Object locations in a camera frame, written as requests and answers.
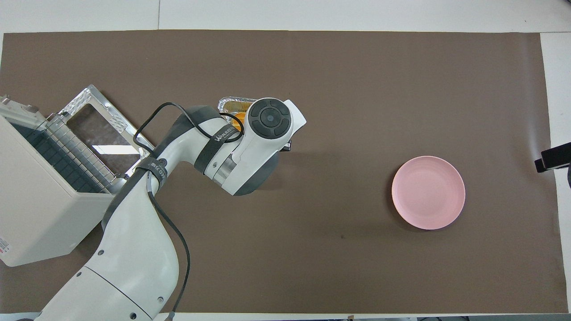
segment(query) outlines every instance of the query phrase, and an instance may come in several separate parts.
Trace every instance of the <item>white table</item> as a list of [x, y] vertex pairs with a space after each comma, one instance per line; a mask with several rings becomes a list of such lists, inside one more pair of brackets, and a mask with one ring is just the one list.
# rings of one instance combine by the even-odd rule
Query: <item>white table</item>
[[[571, 141], [571, 3], [563, 0], [0, 0], [0, 39], [4, 33], [156, 29], [541, 33], [551, 143]], [[569, 304], [571, 188], [566, 170], [555, 174]], [[177, 313], [176, 319], [343, 319], [351, 314]], [[408, 316], [415, 315], [355, 318]], [[165, 317], [159, 315], [156, 320]]]

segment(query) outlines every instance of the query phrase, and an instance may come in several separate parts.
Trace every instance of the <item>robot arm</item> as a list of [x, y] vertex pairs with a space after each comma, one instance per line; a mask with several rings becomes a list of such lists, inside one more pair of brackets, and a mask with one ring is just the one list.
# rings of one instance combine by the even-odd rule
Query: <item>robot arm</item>
[[291, 101], [263, 98], [248, 109], [244, 135], [231, 141], [237, 131], [212, 108], [186, 111], [193, 123], [181, 115], [155, 149], [156, 160], [143, 165], [149, 170], [134, 172], [106, 212], [96, 253], [37, 320], [152, 320], [176, 286], [179, 264], [147, 190], [155, 194], [186, 161], [231, 195], [248, 194], [265, 181], [277, 152], [305, 124]]

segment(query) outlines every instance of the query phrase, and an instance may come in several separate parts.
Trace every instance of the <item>label sticker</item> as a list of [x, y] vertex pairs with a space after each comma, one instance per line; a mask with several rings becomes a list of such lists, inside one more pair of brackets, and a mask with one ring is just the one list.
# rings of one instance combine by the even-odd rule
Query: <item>label sticker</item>
[[10, 245], [8, 244], [8, 241], [4, 240], [0, 236], [0, 255], [6, 254], [8, 251], [10, 251]]

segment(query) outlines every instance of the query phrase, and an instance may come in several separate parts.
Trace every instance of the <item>round plate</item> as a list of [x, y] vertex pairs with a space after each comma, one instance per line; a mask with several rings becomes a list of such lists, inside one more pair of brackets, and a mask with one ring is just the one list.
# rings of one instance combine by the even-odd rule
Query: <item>round plate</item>
[[424, 230], [442, 228], [460, 215], [466, 189], [460, 173], [447, 161], [420, 156], [404, 163], [392, 183], [396, 210]]

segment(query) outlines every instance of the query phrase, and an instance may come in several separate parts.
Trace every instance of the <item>brown mat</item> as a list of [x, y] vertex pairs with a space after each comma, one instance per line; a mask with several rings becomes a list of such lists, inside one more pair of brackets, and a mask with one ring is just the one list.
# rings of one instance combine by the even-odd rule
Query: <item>brown mat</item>
[[[179, 311], [567, 312], [553, 174], [533, 165], [550, 147], [538, 34], [5, 35], [0, 93], [47, 115], [91, 83], [136, 126], [165, 101], [229, 95], [291, 98], [307, 118], [252, 195], [188, 164], [159, 193], [192, 252]], [[177, 114], [147, 137], [158, 143]], [[464, 211], [442, 230], [407, 225], [391, 202], [395, 171], [419, 155], [464, 178]], [[0, 312], [40, 310], [99, 238], [1, 265]]]

